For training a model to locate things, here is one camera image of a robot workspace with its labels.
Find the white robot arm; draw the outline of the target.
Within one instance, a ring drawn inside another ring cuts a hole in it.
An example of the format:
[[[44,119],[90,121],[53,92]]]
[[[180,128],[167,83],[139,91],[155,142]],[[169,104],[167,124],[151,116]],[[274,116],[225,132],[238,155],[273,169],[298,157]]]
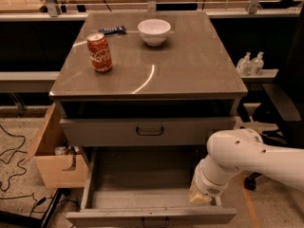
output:
[[[207,155],[195,168],[189,201],[205,204],[219,197],[243,170],[304,191],[304,150],[265,144],[253,129],[222,130],[210,136]]]

